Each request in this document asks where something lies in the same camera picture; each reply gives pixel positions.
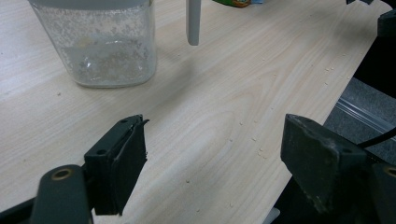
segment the wooden table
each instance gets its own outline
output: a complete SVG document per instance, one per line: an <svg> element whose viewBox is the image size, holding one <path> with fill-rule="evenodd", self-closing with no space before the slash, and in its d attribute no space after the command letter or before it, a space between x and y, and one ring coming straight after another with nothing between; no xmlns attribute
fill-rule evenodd
<svg viewBox="0 0 396 224"><path fill-rule="evenodd" d="M95 223L262 223L290 179L279 158L285 114L325 121L390 7L204 0L198 47L185 37L185 1L155 10L156 75L103 90L71 79L26 0L0 2L0 210L142 114L148 162L124 216Z"/></svg>

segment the wire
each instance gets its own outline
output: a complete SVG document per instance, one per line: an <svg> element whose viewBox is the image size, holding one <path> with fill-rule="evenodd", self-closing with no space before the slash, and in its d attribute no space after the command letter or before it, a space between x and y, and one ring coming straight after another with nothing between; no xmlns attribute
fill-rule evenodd
<svg viewBox="0 0 396 224"><path fill-rule="evenodd" d="M367 140L365 142L359 143L358 146L360 147L371 147L373 145L376 145L378 143L381 143L385 140L390 139L391 137L394 137L396 135L396 127L391 129L390 131L387 131L386 133L383 133L375 138L372 138L370 140Z"/></svg>

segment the light wood tabletop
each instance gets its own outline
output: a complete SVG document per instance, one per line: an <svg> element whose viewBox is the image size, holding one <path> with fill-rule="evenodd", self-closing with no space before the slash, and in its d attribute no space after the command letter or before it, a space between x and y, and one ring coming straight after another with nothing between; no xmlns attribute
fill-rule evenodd
<svg viewBox="0 0 396 224"><path fill-rule="evenodd" d="M290 179L287 113L323 123L390 10L345 0L203 0L200 45L185 1L155 1L158 68L119 89L76 84L27 0L0 1L0 210L83 155L118 120L145 126L148 161L122 217L95 223L263 222Z"/></svg>

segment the black object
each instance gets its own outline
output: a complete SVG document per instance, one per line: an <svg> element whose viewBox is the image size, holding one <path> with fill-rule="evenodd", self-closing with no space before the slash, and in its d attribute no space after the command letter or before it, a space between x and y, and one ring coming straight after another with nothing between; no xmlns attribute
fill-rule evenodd
<svg viewBox="0 0 396 224"><path fill-rule="evenodd" d="M396 167L369 151L288 114L280 156L293 177L274 224L396 223Z"/></svg>
<svg viewBox="0 0 396 224"><path fill-rule="evenodd" d="M84 156L85 164L42 176L34 199L0 213L0 223L92 223L96 215L122 215L147 152L141 115L117 122Z"/></svg>

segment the scratched plastic surface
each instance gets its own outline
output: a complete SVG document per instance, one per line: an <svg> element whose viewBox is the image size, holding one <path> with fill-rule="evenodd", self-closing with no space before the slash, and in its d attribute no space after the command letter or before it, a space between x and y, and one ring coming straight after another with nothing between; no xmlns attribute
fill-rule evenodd
<svg viewBox="0 0 396 224"><path fill-rule="evenodd" d="M115 10L33 9L78 84L133 86L154 75L157 55L151 1Z"/></svg>

